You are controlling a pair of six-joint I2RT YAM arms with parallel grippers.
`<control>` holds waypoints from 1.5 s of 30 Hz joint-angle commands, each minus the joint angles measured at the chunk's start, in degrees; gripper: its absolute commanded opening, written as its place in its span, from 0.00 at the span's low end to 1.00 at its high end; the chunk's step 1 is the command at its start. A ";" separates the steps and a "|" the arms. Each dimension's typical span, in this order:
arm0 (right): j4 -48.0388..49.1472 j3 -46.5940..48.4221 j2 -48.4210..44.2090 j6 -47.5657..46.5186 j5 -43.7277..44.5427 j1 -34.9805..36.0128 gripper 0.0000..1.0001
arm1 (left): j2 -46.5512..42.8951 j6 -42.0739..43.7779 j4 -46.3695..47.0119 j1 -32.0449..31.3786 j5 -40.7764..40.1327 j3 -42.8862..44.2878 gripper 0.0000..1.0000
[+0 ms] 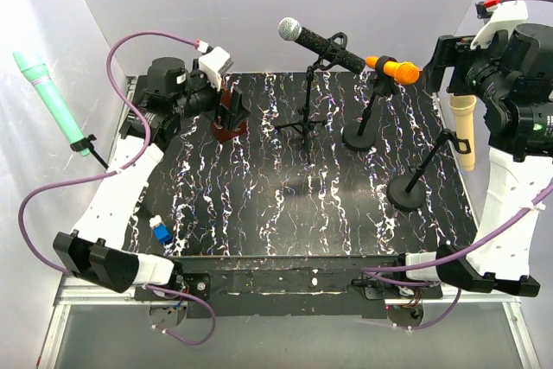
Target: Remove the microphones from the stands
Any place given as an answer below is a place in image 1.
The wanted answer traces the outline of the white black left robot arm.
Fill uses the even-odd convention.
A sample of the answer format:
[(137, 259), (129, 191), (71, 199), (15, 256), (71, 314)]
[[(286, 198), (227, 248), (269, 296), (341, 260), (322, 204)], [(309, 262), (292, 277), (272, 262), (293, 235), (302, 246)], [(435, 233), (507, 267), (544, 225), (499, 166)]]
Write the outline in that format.
[(154, 285), (167, 300), (185, 286), (183, 270), (159, 255), (122, 251), (125, 230), (138, 198), (164, 152), (187, 118), (204, 116), (216, 139), (223, 143), (246, 130), (249, 111), (240, 90), (228, 90), (222, 77), (232, 65), (221, 48), (204, 53), (186, 69), (183, 60), (162, 57), (137, 78), (132, 103), (140, 111), (128, 113), (119, 130), (104, 179), (92, 202), (70, 233), (56, 235), (53, 248), (67, 272), (88, 283), (125, 292), (134, 285)]

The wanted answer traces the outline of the black round-base stand front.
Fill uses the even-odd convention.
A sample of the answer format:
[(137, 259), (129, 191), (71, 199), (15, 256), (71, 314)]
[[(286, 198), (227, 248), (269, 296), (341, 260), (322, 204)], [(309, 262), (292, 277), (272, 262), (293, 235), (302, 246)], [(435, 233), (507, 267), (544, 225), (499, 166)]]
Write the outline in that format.
[(426, 190), (421, 178), (438, 150), (447, 142), (451, 142), (454, 150), (460, 155), (469, 155), (472, 151), (468, 139), (458, 138), (456, 133), (449, 129), (441, 130), (431, 151), (421, 163), (410, 168), (408, 173), (394, 176), (388, 182), (386, 197), (396, 209), (413, 212), (423, 206), (426, 201)]

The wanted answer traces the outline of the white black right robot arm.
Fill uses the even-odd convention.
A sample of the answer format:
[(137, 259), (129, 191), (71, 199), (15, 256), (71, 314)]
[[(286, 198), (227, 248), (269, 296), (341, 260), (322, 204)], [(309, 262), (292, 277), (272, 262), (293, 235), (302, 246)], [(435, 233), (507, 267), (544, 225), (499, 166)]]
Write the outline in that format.
[(475, 48), (470, 41), (439, 37), (423, 76), (427, 90), (438, 92), (450, 67), (452, 99), (477, 98), (486, 107), (490, 175), (483, 213), (470, 246), (406, 255), (408, 267), (391, 275), (401, 297), (415, 295), (423, 281), (514, 296), (540, 290), (529, 256), (541, 202), (552, 191), (552, 28), (521, 23)]

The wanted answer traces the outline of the orange microphone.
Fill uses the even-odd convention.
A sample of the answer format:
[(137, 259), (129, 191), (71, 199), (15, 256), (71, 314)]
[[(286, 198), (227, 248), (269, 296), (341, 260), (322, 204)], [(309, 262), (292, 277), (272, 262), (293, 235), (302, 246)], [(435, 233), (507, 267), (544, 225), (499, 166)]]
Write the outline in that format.
[(397, 62), (389, 56), (367, 56), (365, 64), (378, 74), (391, 77), (401, 85), (416, 83), (421, 73), (421, 70), (412, 62)]

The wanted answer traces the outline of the beige microphone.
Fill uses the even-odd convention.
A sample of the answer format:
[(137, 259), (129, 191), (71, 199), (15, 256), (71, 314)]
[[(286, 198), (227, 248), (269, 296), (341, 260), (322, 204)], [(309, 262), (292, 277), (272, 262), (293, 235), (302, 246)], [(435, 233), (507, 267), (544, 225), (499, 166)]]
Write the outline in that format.
[(460, 155), (461, 168), (472, 171), (475, 167), (475, 146), (474, 146), (474, 108), (476, 97), (474, 95), (455, 96), (451, 95), (449, 107), (454, 115), (455, 132), (459, 139), (467, 140), (470, 150), (461, 146)]

